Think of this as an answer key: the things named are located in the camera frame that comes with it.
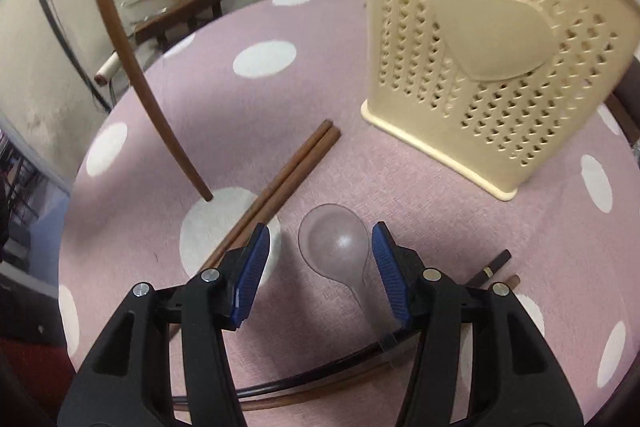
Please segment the brown wooden chopstick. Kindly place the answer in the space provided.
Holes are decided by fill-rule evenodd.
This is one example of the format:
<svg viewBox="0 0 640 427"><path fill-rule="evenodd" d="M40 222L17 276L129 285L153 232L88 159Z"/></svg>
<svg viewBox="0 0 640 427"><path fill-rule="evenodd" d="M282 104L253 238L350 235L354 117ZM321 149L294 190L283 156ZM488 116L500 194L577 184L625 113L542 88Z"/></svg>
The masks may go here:
<svg viewBox="0 0 640 427"><path fill-rule="evenodd" d="M274 193L271 198L266 202L266 205L258 211L257 215L250 220L248 227L235 239L228 251L233 251L236 248L244 247L250 239L250 234L253 233L254 228L258 223L268 225L268 222L276 215L276 213L283 207L292 194L299 188L311 171L314 170L322 161L322 158L331 150L331 147L340 139L341 130L338 129L333 123L333 127L323 135L323 138L316 144L316 146L310 151L310 154L303 159L298 166L293 170L292 176L290 176ZM226 251L220 256L218 262L213 268L217 269L218 265L224 260L224 255L228 253Z"/></svg>
<svg viewBox="0 0 640 427"><path fill-rule="evenodd" d="M268 202L271 196L276 193L277 189L290 176L292 176L293 170L303 159L305 159L310 154L310 151L323 138L323 135L325 135L326 132L328 132L332 127L333 121L329 119L325 119L321 124L319 124L318 128L311 133L311 136L303 143L301 147L299 147L298 150L296 150L294 155L282 167L277 176L275 176L273 180L262 190L262 193L258 195L254 202L252 202L252 205L250 205L250 207L248 207L248 209L242 214L240 219L236 221L235 225L233 225L231 230L226 234L226 236L224 236L220 244L203 262L203 264L201 265L201 270L213 268L216 265L220 256L228 251L235 239L237 239L240 234L248 227L250 220L252 220L257 215L258 211L266 205L266 202Z"/></svg>
<svg viewBox="0 0 640 427"><path fill-rule="evenodd" d="M115 1L96 0L96 6L100 12L107 35L111 39L114 50L122 62L122 67L129 77L131 87L134 88L134 93L138 96L146 116L148 116L149 121L151 121L151 124L182 173L188 178L201 198L206 200L206 202L210 202L214 199L214 195L198 173L198 170L196 170L192 164L192 161L190 161L189 156L186 155L186 151L180 144L174 130L170 127L163 111L160 109L160 104L158 104L149 83L146 81L144 72L134 55L134 50L130 46L124 26L122 26L122 22L120 21Z"/></svg>

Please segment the black gold-banded chopstick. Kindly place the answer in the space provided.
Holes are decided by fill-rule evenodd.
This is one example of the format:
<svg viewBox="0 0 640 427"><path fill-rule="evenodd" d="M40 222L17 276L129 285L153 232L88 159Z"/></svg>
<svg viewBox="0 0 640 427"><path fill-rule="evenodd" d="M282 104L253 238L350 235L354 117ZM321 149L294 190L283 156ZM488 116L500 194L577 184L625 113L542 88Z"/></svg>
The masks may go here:
<svg viewBox="0 0 640 427"><path fill-rule="evenodd" d="M384 351L378 343L370 343L315 369L278 381L241 388L236 394L244 412L280 409L308 402L367 383L390 369L390 366L384 361L370 367L366 367L366 364L389 354L390 351Z"/></svg>

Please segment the small dark wooden stool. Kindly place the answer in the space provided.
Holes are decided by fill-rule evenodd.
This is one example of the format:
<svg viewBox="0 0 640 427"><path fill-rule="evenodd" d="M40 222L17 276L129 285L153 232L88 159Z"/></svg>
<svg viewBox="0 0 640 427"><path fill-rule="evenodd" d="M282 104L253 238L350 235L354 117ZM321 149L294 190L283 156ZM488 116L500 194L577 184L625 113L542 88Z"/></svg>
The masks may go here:
<svg viewBox="0 0 640 427"><path fill-rule="evenodd" d="M170 8L163 9L160 14L134 26L134 43L154 40L163 52L178 43L176 38L169 39L168 34L176 27L186 25L187 36L201 27L218 20L224 13L221 2L224 0L181 0Z"/></svg>

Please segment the pink polka dot tablecloth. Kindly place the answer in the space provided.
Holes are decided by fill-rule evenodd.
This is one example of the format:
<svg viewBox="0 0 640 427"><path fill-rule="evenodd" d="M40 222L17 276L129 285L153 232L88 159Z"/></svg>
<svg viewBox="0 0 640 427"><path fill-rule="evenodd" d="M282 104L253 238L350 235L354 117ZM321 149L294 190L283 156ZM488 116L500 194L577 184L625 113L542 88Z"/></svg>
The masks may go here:
<svg viewBox="0 0 640 427"><path fill-rule="evenodd" d="M510 202L369 126L364 0L266 0L186 38L146 74L213 191L205 202L127 93L91 144L60 252L68 354L81 365L128 291L186 283L319 124L342 135L269 225L250 317L224 338L235 384L275 381L370 341L344 286L308 268L300 221L327 202L384 221L427 265L464 282L500 251L585 416L639 350L639 169L600 107Z"/></svg>

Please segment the clear plastic spoon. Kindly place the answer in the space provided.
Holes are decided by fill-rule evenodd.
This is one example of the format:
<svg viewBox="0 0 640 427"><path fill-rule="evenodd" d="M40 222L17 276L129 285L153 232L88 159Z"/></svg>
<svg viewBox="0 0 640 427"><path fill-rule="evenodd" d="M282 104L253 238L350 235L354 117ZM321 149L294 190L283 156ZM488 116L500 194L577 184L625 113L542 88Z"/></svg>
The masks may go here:
<svg viewBox="0 0 640 427"><path fill-rule="evenodd" d="M350 290L375 344L382 350L382 360L399 369L405 363L405 350L395 334L398 323L383 301L381 283L371 272L374 261L370 235L362 220L345 206L321 204L303 217L297 242L312 271Z"/></svg>

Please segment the beige plastic utensil holder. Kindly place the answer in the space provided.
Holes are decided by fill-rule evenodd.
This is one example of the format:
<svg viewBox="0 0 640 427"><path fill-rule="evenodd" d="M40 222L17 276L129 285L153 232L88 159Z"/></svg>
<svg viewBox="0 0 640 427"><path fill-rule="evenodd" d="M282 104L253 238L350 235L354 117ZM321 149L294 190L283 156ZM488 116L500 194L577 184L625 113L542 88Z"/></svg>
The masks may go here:
<svg viewBox="0 0 640 427"><path fill-rule="evenodd" d="M366 121L501 200L614 90L638 0L366 0Z"/></svg>

